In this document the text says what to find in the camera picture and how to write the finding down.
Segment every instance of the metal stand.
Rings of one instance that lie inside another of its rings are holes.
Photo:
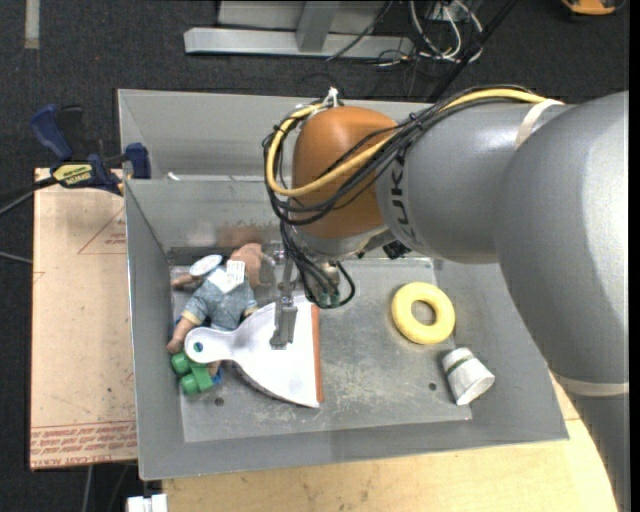
[[[193,28],[184,34],[186,53],[292,55],[330,57],[347,47],[358,34],[330,33],[340,2],[305,2],[295,31]],[[412,48],[407,38],[364,36],[342,56],[375,59],[381,53]]]

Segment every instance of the wooden table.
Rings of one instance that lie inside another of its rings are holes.
[[[37,194],[33,469],[137,455],[122,208],[121,198],[104,192],[52,188]],[[60,365],[65,371],[57,375],[64,378],[52,381],[51,367]],[[171,512],[615,512],[593,441],[562,389],[556,391],[569,441],[184,478],[162,486]]]
[[[165,480],[163,489],[171,512],[614,512],[595,445],[556,392],[568,441]]]

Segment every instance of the yellow cable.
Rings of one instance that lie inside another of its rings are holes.
[[[463,103],[475,100],[492,99],[492,98],[509,98],[512,100],[524,101],[525,103],[541,103],[547,98],[526,91],[517,89],[483,89],[482,91],[470,92],[460,98],[448,103],[442,110],[446,110]]]
[[[462,105],[464,103],[468,103],[470,101],[475,101],[479,99],[491,99],[491,98],[509,98],[518,101],[524,101],[527,103],[541,103],[546,100],[543,96],[538,96],[537,94],[528,93],[525,91],[518,91],[515,89],[485,89],[482,91],[475,91],[444,106],[441,110],[446,110],[451,107],[455,107],[457,105]],[[362,153],[350,158],[346,162],[343,162],[338,167],[333,169],[331,172],[325,174],[324,176],[318,178],[311,183],[307,183],[306,185],[298,188],[283,188],[278,185],[275,181],[275,173],[274,165],[275,158],[277,154],[277,150],[284,138],[284,135],[287,133],[288,128],[298,119],[302,119],[310,115],[312,112],[319,110],[322,108],[322,105],[309,105],[307,107],[301,108],[297,110],[293,114],[291,114],[290,118],[282,123],[280,129],[276,132],[271,144],[269,146],[269,151],[267,152],[267,162],[266,162],[266,175],[267,175],[267,184],[269,188],[273,190],[276,194],[280,194],[281,196],[286,197],[299,197],[305,194],[309,194],[310,192],[314,192],[319,188],[323,187],[327,183],[333,181],[334,179],[342,176],[343,174],[349,172],[351,169],[354,169],[361,165],[363,162],[366,162],[369,158],[375,155],[378,150],[386,144],[391,135],[385,137],[384,140],[374,144],[367,150]]]

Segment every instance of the white cup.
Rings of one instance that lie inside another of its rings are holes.
[[[487,391],[496,380],[468,348],[457,348],[442,360],[456,404],[467,405]]]

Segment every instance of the cable bundle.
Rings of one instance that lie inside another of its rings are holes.
[[[467,18],[469,19],[473,28],[478,34],[482,32],[483,28],[482,28],[482,24],[480,23],[480,20],[478,20],[476,15],[473,13],[473,11],[469,7],[467,7],[467,5],[465,5],[460,0],[454,0],[451,3],[458,6],[460,9],[462,9],[466,13]],[[425,57],[428,59],[455,63],[459,61],[458,56],[460,55],[460,52],[462,51],[462,47],[463,47],[462,34],[460,32],[460,29],[458,28],[458,25],[456,24],[456,22],[453,20],[453,17],[451,16],[449,5],[446,2],[440,2],[438,5],[440,8],[440,13],[446,19],[446,22],[451,27],[451,31],[455,36],[455,39],[456,39],[455,47],[449,48],[447,50],[442,50],[435,43],[433,43],[433,41],[427,36],[425,27],[423,26],[423,24],[420,23],[420,20],[418,18],[418,13],[416,11],[415,1],[411,0],[409,2],[409,16],[411,18],[411,24],[413,28],[418,32],[418,35],[420,36],[420,43],[422,43],[422,45],[426,47],[425,50],[417,51],[416,55],[420,57]],[[482,53],[482,48],[480,48],[473,55],[473,57],[469,59],[469,62],[473,62],[477,60],[480,57],[481,53]]]
[[[317,222],[332,210],[344,208],[375,183],[394,161],[399,161],[402,164],[405,153],[420,136],[456,112],[489,102],[540,103],[545,99],[527,89],[512,85],[464,90],[446,100],[439,101],[419,112],[410,114],[408,119],[392,128],[370,133],[342,154],[315,181],[297,188],[289,188],[282,175],[283,143],[300,123],[317,112],[330,107],[326,105],[326,102],[318,100],[308,105],[302,105],[287,115],[278,125],[274,126],[273,132],[263,141],[265,183],[273,211],[280,219],[280,234],[286,255],[293,260],[298,268],[307,298],[320,307],[335,308],[346,304],[353,298],[355,286],[340,262],[332,262],[345,276],[350,285],[348,297],[340,301],[337,284],[320,265],[315,263],[309,255],[305,254],[301,247],[295,244],[291,237],[292,227]],[[356,154],[372,138],[381,134],[387,134],[387,136],[380,142]],[[303,202],[306,194],[324,187],[349,172],[352,172],[352,174],[329,198],[314,204],[305,204]],[[354,195],[346,202],[338,205],[341,199],[352,193]],[[310,290],[309,277],[312,277],[318,283],[322,290],[322,297],[314,297]]]

